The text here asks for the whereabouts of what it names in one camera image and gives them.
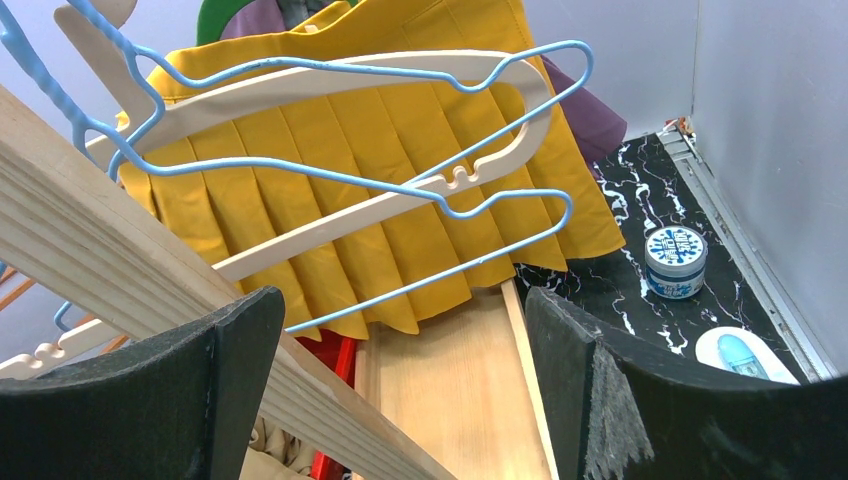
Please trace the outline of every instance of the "blue hanger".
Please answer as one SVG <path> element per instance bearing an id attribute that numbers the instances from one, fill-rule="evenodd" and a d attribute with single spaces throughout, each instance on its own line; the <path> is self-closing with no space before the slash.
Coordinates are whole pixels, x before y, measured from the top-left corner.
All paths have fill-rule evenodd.
<path id="1" fill-rule="evenodd" d="M 486 210 L 494 204 L 495 202 L 502 200 L 504 198 L 513 198 L 513 197 L 558 197 L 565 201 L 566 203 L 566 213 L 560 219 L 559 222 L 556 223 L 553 227 L 537 233 L 531 237 L 528 237 L 519 242 L 513 243 L 506 247 L 503 247 L 495 252 L 489 253 L 477 259 L 471 260 L 469 262 L 465 262 L 461 265 L 457 265 L 451 269 L 448 269 L 444 272 L 440 272 L 436 275 L 430 276 L 428 278 L 419 280 L 415 283 L 397 289 L 393 292 L 389 292 L 374 299 L 362 302 L 358 305 L 354 305 L 352 307 L 348 307 L 346 309 L 340 310 L 330 315 L 326 315 L 324 317 L 311 320 L 309 322 L 303 323 L 301 325 L 297 325 L 294 327 L 290 327 L 286 329 L 287 332 L 292 333 L 299 330 L 303 330 L 305 328 L 318 326 L 323 323 L 334 320 L 338 317 L 348 315 L 354 313 L 356 311 L 362 310 L 364 308 L 370 307 L 376 303 L 388 300 L 398 295 L 402 295 L 410 290 L 421 287 L 423 285 L 432 283 L 434 281 L 440 280 L 444 277 L 459 273 L 463 270 L 471 268 L 476 265 L 480 265 L 488 260 L 491 260 L 495 257 L 504 255 L 506 253 L 512 252 L 519 248 L 523 248 L 530 243 L 533 243 L 543 237 L 546 237 L 550 234 L 553 234 L 556 231 L 562 229 L 568 220 L 571 218 L 571 214 L 573 211 L 573 203 L 571 198 L 567 193 L 554 190 L 554 189 L 533 189 L 533 190 L 516 190 L 516 191 L 502 191 L 498 192 L 491 197 L 487 198 L 483 203 L 481 203 L 476 208 L 469 210 L 467 212 L 456 212 L 452 210 L 448 204 L 445 197 L 439 195 L 437 193 L 425 191 L 425 190 L 417 190 L 414 188 L 410 188 L 410 183 L 414 183 L 423 178 L 427 178 L 437 173 L 441 169 L 448 167 L 467 155 L 473 154 L 479 149 L 485 147 L 493 140 L 498 137 L 506 134 L 512 129 L 520 126 L 524 122 L 531 119 L 533 116 L 538 113 L 551 108 L 557 102 L 565 98 L 566 96 L 573 93 L 576 89 L 582 87 L 582 85 L 586 82 L 589 75 L 591 74 L 592 67 L 594 65 L 594 58 L 592 55 L 592 51 L 588 45 L 579 41 L 565 41 L 558 42 L 551 45 L 546 45 L 542 47 L 533 48 L 530 50 L 526 50 L 524 52 L 520 52 L 514 55 L 510 55 L 509 57 L 502 60 L 497 67 L 493 70 L 492 74 L 489 77 L 481 82 L 478 85 L 466 87 L 462 85 L 455 77 L 445 72 L 438 71 L 428 71 L 428 70 L 417 70 L 417 69 L 404 69 L 404 68 L 392 68 L 392 67 L 369 67 L 364 65 L 346 65 L 346 64 L 338 64 L 332 62 L 320 62 L 314 60 L 306 60 L 300 59 L 296 57 L 274 57 L 274 58 L 266 58 L 261 60 L 255 60 L 252 62 L 247 62 L 242 65 L 238 65 L 236 67 L 229 68 L 222 72 L 219 72 L 215 75 L 211 75 L 205 79 L 201 80 L 193 80 L 185 77 L 181 72 L 177 71 L 173 65 L 167 62 L 164 57 L 162 57 L 157 52 L 142 46 L 138 46 L 130 42 L 126 37 L 123 36 L 116 28 L 114 28 L 108 20 L 106 20 L 87 0 L 68 0 L 74 8 L 76 8 L 83 16 L 85 16 L 96 28 L 98 28 L 109 40 L 111 40 L 124 54 L 124 57 L 127 60 L 127 64 L 129 66 L 129 71 L 131 73 L 132 78 L 143 88 L 143 90 L 150 96 L 150 98 L 154 101 L 156 106 L 153 115 L 150 118 L 145 120 L 145 122 L 139 127 L 138 130 L 133 132 L 129 138 L 126 140 L 112 127 L 109 125 L 95 120 L 88 115 L 86 115 L 79 106 L 74 103 L 74 101 L 68 96 L 68 94 L 62 89 L 59 83 L 53 78 L 47 67 L 35 53 L 32 48 L 32 45 L 26 38 L 26 35 L 23 33 L 20 25 L 18 25 L 17 21 L 11 15 L 11 12 L 5 5 L 3 0 L 0 0 L 0 23 L 3 23 L 6 31 L 0 34 L 0 41 L 6 46 L 15 60 L 21 65 L 22 69 L 32 77 L 41 90 L 47 94 L 47 96 L 53 101 L 53 103 L 59 108 L 60 111 L 65 115 L 66 118 L 71 122 L 73 127 L 72 140 L 74 145 L 80 150 L 83 154 L 85 154 L 89 159 L 91 159 L 85 148 L 85 133 L 88 130 L 95 130 L 107 138 L 109 138 L 115 145 L 118 147 L 118 151 L 113 156 L 110 161 L 108 168 L 108 175 L 113 180 L 117 180 L 117 172 L 118 167 L 122 163 L 124 158 L 128 159 L 133 165 L 135 165 L 140 170 L 145 173 L 159 176 L 173 176 L 173 175 L 181 175 L 184 173 L 194 173 L 206 170 L 215 170 L 220 168 L 229 168 L 229 167 L 270 167 L 270 168 L 280 168 L 283 170 L 292 171 L 295 173 L 303 173 L 306 175 L 312 175 L 315 177 L 334 180 L 343 183 L 348 183 L 357 186 L 363 186 L 366 188 L 374 188 L 379 190 L 384 190 L 388 192 L 394 193 L 402 193 L 405 195 L 412 195 L 416 197 L 426 198 L 428 200 L 432 200 L 439 205 L 442 211 L 452 218 L 457 219 L 467 219 L 474 217 Z M 193 162 L 187 165 L 177 165 L 171 167 L 159 167 L 156 165 L 151 165 L 147 161 L 145 161 L 141 156 L 139 156 L 135 150 L 132 149 L 132 145 L 138 141 L 144 134 L 146 134 L 153 125 L 156 124 L 163 116 L 165 112 L 165 103 L 162 97 L 156 92 L 156 90 L 147 82 L 147 80 L 141 75 L 138 70 L 138 65 L 135 61 L 136 57 L 144 56 L 150 58 L 154 62 L 156 62 L 160 67 L 162 67 L 169 75 L 174 77 L 178 82 L 182 83 L 191 88 L 207 88 L 216 83 L 220 83 L 225 81 L 233 76 L 243 74 L 248 71 L 256 70 L 259 68 L 268 68 L 275 66 L 301 66 L 307 68 L 315 68 L 321 70 L 329 70 L 329 71 L 338 71 L 338 72 L 353 72 L 353 73 L 370 73 L 370 74 L 378 74 L 378 75 L 393 75 L 393 76 L 406 76 L 406 77 L 417 77 L 417 78 L 425 78 L 431 80 L 442 80 L 451 84 L 454 88 L 456 88 L 460 92 L 464 93 L 475 93 L 488 88 L 500 75 L 500 73 L 512 62 L 519 61 L 525 58 L 529 58 L 535 55 L 540 55 L 543 53 L 547 53 L 554 50 L 560 50 L 564 48 L 577 48 L 581 50 L 587 59 L 587 67 L 586 71 L 580 77 L 580 79 L 572 85 L 567 90 L 559 93 L 554 96 L 547 102 L 543 103 L 539 107 L 533 109 L 530 112 L 527 112 L 522 117 L 517 120 L 511 122 L 509 125 L 501 128 L 497 132 L 489 135 L 485 139 L 480 142 L 472 145 L 471 147 L 466 148 L 462 152 L 453 157 L 441 162 L 439 165 L 429 169 L 427 172 L 424 172 L 415 178 L 409 180 L 403 185 L 394 185 L 391 183 L 363 179 L 360 177 L 356 177 L 353 175 L 347 175 L 338 172 L 332 172 L 316 167 L 310 167 L 307 165 L 302 165 L 299 163 L 293 163 L 285 160 L 279 160 L 274 158 L 266 158 L 266 157 L 233 157 L 233 158 L 225 158 L 225 159 L 217 159 L 217 160 L 205 160 Z M 67 327 L 62 324 L 61 317 L 70 308 L 70 302 L 63 305 L 63 307 L 57 312 L 54 321 L 57 326 L 63 329 L 67 329 Z"/>

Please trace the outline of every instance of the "round container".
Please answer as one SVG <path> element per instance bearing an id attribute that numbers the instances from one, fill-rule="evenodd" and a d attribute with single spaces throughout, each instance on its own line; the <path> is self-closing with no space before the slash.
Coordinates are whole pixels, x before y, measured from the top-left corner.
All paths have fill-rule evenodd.
<path id="1" fill-rule="evenodd" d="M 648 287 L 673 300 L 691 297 L 704 286 L 707 242 L 691 228 L 668 226 L 645 242 Z"/>

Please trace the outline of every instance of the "yellow pleated fabric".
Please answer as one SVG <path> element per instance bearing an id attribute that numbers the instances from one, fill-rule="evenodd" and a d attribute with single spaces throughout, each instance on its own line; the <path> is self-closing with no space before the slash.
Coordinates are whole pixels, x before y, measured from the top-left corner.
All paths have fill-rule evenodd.
<path id="1" fill-rule="evenodd" d="M 227 40 L 173 52 L 168 59 L 187 76 L 202 78 L 269 56 L 331 60 L 403 50 L 516 52 L 533 46 L 518 0 L 366 0 L 345 10 L 319 14 L 314 23 L 326 27 L 315 33 Z M 544 72 L 540 61 L 533 62 Z M 161 70 L 154 71 L 150 81 L 169 103 L 200 93 Z M 164 166 L 265 156 L 399 184 L 523 113 L 520 95 L 503 85 L 475 95 L 443 84 L 380 87 L 269 107 L 145 158 Z M 502 137 L 462 165 L 471 171 L 476 158 L 502 149 L 512 138 Z M 120 174 L 130 195 L 209 263 L 381 193 L 268 168 L 163 178 L 125 165 Z M 365 339 L 366 323 L 380 321 L 415 334 L 418 321 L 468 300 L 471 287 L 496 285 L 514 276 L 514 262 L 565 270 L 567 258 L 595 257 L 623 246 L 558 106 L 544 144 L 524 168 L 450 197 L 449 203 L 469 210 L 497 191 L 534 187 L 557 188 L 572 196 L 574 215 L 560 233 L 325 328 Z M 280 288 L 286 299 L 285 325 L 296 325 L 527 238 L 552 226 L 563 213 L 558 200 L 522 198 L 459 221 L 431 204 L 314 248 L 239 286 L 245 292 L 264 285 Z M 316 329 L 304 333 L 320 338 Z"/>

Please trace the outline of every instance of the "wooden tray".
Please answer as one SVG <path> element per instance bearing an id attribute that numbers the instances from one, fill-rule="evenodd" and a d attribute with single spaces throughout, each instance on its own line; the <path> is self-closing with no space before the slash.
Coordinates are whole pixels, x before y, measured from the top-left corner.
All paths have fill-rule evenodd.
<path id="1" fill-rule="evenodd" d="M 420 326 L 372 325 L 357 391 L 458 479 L 557 478 L 513 282 Z"/>

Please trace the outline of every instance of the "purple fabric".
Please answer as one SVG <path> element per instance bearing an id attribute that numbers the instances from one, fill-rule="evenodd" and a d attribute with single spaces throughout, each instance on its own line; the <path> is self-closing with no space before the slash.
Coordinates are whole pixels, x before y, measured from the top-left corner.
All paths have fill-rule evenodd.
<path id="1" fill-rule="evenodd" d="M 233 15 L 220 40 L 284 31 L 286 24 L 277 0 L 253 0 Z"/>
<path id="2" fill-rule="evenodd" d="M 285 30 L 277 0 L 254 0 L 230 20 L 221 40 Z M 574 85 L 574 80 L 548 57 L 543 55 L 542 62 L 555 92 L 562 92 Z M 624 140 L 627 122 L 585 88 L 578 89 L 559 104 L 577 141 L 577 147 L 594 174 L 591 166 L 614 152 Z"/>

